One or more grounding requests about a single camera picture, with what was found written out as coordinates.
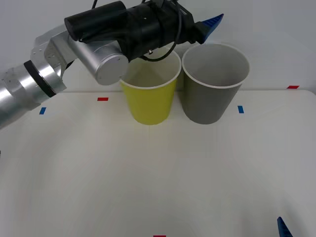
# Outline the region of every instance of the blue tape marker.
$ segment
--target blue tape marker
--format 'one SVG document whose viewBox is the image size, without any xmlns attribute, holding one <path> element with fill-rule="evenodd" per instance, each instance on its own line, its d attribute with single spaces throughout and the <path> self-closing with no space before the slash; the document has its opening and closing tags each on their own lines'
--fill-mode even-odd
<svg viewBox="0 0 316 237">
<path fill-rule="evenodd" d="M 46 110 L 46 107 L 42 107 L 41 110 L 40 110 L 40 112 L 39 112 L 39 114 L 40 114 L 40 115 L 43 115 L 43 114 L 45 113 L 45 110 Z"/>
<path fill-rule="evenodd" d="M 238 110 L 240 114 L 244 114 L 243 107 L 241 105 L 238 105 Z"/>
</svg>

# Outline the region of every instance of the table surface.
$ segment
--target table surface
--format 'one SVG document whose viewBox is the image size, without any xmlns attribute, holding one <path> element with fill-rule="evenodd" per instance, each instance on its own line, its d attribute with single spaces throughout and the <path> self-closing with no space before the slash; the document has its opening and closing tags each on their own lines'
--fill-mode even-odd
<svg viewBox="0 0 316 237">
<path fill-rule="evenodd" d="M 190 121 L 178 95 L 155 126 L 122 93 L 42 106 L 0 131 L 2 237 L 277 237 L 278 216 L 315 236 L 311 92 L 240 91 L 211 125 Z"/>
</svg>

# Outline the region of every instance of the metal cylinder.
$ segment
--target metal cylinder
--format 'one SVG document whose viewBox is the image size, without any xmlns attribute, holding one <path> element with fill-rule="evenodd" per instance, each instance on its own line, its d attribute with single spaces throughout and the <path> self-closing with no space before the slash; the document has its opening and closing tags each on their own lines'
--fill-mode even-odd
<svg viewBox="0 0 316 237">
<path fill-rule="evenodd" d="M 125 75 L 128 59 L 117 41 L 81 43 L 68 38 L 70 48 L 100 85 L 111 85 Z"/>
<path fill-rule="evenodd" d="M 48 98 L 23 65 L 10 69 L 0 79 L 0 129 Z"/>
</svg>

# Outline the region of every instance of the tape marker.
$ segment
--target tape marker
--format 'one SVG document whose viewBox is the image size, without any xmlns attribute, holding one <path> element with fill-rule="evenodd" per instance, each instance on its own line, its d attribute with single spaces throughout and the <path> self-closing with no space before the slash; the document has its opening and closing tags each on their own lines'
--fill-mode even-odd
<svg viewBox="0 0 316 237">
<path fill-rule="evenodd" d="M 241 105 L 238 105 L 238 111 L 240 114 L 244 114 L 243 107 Z"/>
<path fill-rule="evenodd" d="M 287 89 L 297 89 L 299 87 L 299 85 L 290 85 Z"/>
<path fill-rule="evenodd" d="M 99 97 L 98 101 L 108 101 L 109 98 L 108 97 Z"/>
<path fill-rule="evenodd" d="M 39 112 L 39 114 L 40 114 L 40 115 L 43 115 L 43 114 L 45 113 L 45 111 L 46 111 L 46 107 L 42 107 L 41 110 L 40 110 L 40 112 Z"/>
</svg>

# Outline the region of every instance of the red tape marker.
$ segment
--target red tape marker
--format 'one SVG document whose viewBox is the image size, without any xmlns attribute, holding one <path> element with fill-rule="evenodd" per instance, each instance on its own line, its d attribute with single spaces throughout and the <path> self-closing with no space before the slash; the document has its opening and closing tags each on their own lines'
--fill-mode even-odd
<svg viewBox="0 0 316 237">
<path fill-rule="evenodd" d="M 299 87 L 299 85 L 290 85 L 287 89 L 297 89 Z"/>
<path fill-rule="evenodd" d="M 98 101 L 108 101 L 109 98 L 108 97 L 99 97 Z"/>
</svg>

